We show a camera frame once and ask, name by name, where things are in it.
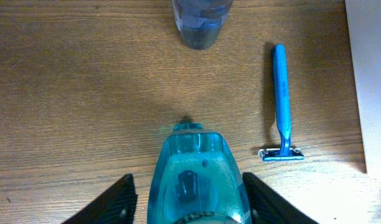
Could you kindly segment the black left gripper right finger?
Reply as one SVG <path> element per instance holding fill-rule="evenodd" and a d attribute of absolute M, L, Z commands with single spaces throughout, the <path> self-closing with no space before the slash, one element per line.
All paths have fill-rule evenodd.
<path fill-rule="evenodd" d="M 252 223 L 317 224 L 253 173 L 244 172 L 242 179 L 249 199 Z"/>

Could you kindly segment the blue Listerine mouthwash bottle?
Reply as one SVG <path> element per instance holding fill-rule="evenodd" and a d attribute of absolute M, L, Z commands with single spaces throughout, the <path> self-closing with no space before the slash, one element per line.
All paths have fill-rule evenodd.
<path fill-rule="evenodd" d="M 241 173 L 223 136 L 178 124 L 152 179 L 148 223 L 251 223 Z"/>

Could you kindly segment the purple pump soap bottle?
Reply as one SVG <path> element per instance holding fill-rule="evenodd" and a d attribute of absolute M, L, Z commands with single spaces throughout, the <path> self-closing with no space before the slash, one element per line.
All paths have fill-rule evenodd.
<path fill-rule="evenodd" d="M 175 24 L 183 43 L 195 50 L 209 49 L 232 4 L 233 0 L 173 0 Z"/>

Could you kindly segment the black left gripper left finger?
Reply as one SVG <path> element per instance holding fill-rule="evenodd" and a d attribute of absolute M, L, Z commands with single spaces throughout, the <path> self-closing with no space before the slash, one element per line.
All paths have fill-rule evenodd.
<path fill-rule="evenodd" d="M 126 174 L 63 223 L 133 224 L 136 204 L 134 178 Z"/>

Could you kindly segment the blue disposable razor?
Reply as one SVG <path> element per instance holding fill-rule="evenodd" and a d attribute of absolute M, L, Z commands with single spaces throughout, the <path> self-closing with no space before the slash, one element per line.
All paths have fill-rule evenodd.
<path fill-rule="evenodd" d="M 287 57 L 285 47 L 276 45 L 272 51 L 273 84 L 277 129 L 280 147 L 261 149 L 259 156 L 264 162 L 295 161 L 305 158 L 302 151 L 291 146 L 291 109 L 288 88 Z"/>

